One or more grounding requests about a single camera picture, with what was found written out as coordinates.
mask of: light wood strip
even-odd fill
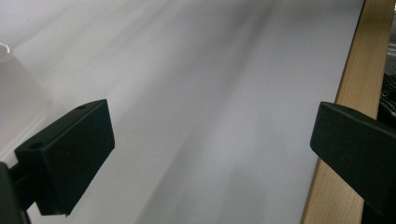
[[[366,0],[335,102],[376,118],[394,0]],[[360,224],[363,199],[324,161],[306,201],[303,224]]]

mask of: white surface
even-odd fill
[[[51,101],[35,131],[107,98],[116,136],[73,213],[33,222],[298,223],[361,3],[2,1]]]

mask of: screw hole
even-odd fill
[[[37,149],[39,147],[42,147],[44,143],[38,142],[38,143],[33,143],[32,145],[29,146],[30,149]]]

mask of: wooden board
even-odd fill
[[[376,118],[394,0],[366,0],[335,102]],[[363,199],[318,160],[301,223],[361,223]]]

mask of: wooden edge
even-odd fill
[[[376,118],[394,0],[366,0],[335,102]],[[318,160],[301,219],[303,224],[360,224],[363,199]]]

